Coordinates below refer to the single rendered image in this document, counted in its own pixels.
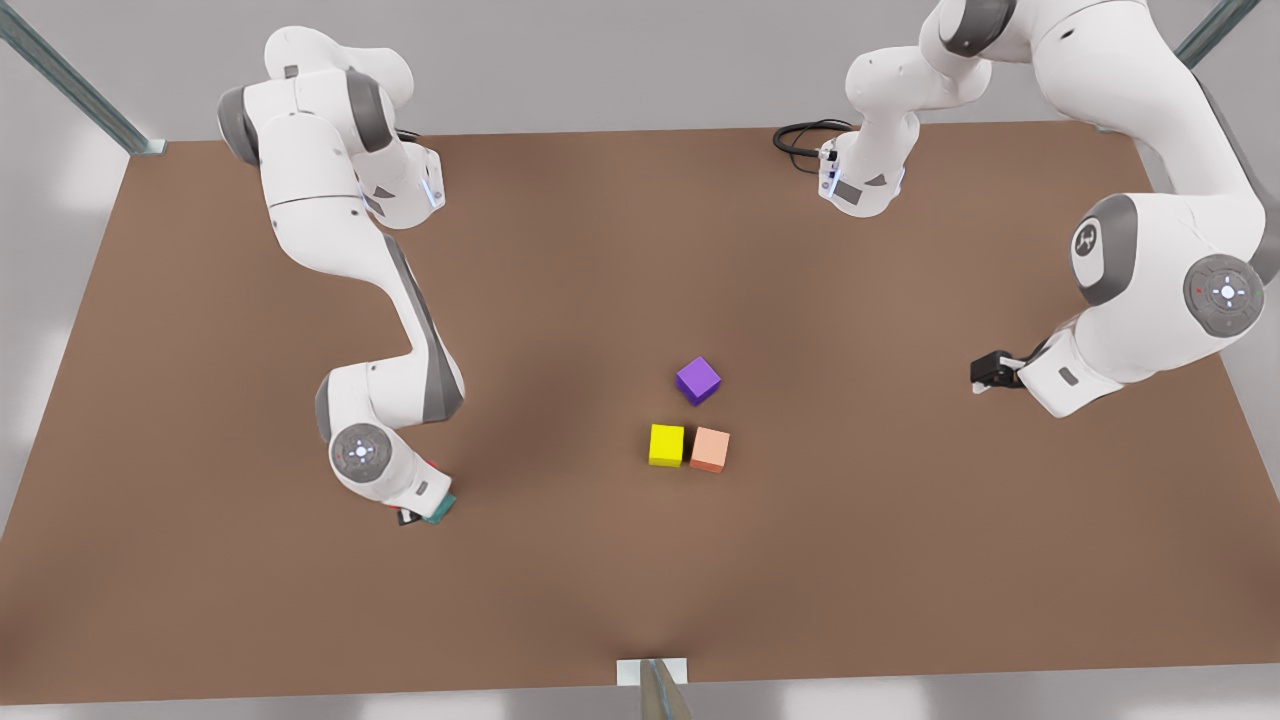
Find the peach wooden cube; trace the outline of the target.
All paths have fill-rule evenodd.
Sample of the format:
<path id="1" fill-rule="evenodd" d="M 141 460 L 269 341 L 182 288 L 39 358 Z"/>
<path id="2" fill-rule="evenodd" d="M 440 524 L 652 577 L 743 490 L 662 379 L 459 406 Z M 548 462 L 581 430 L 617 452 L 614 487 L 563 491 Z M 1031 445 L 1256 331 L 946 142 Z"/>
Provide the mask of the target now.
<path id="1" fill-rule="evenodd" d="M 722 473 L 728 454 L 730 433 L 699 427 L 694 434 L 689 466 L 712 473 Z"/>

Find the silver frame post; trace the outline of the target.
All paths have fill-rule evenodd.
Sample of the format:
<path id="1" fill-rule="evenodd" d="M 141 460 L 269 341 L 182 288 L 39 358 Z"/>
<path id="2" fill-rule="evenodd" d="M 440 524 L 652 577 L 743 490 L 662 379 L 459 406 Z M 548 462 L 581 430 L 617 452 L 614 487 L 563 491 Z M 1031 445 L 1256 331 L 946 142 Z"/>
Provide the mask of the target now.
<path id="1" fill-rule="evenodd" d="M 1260 3 L 1261 0 L 1219 0 L 1176 46 L 1175 55 L 1188 69 L 1194 69 Z"/>
<path id="2" fill-rule="evenodd" d="M 640 720 L 692 720 L 682 692 L 689 683 L 686 659 L 621 659 L 614 667 L 616 685 L 640 691 Z"/>
<path id="3" fill-rule="evenodd" d="M 146 137 L 6 0 L 0 0 L 0 38 L 131 156 L 165 152 L 165 140 Z"/>

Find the purple wooden cube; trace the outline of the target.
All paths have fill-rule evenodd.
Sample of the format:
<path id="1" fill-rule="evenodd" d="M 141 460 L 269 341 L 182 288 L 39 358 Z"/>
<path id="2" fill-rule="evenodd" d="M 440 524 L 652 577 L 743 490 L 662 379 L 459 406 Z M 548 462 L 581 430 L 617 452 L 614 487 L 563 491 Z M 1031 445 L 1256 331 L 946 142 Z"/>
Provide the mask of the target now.
<path id="1" fill-rule="evenodd" d="M 676 388 L 694 407 L 705 402 L 721 383 L 719 373 L 703 356 L 696 356 L 675 374 Z"/>

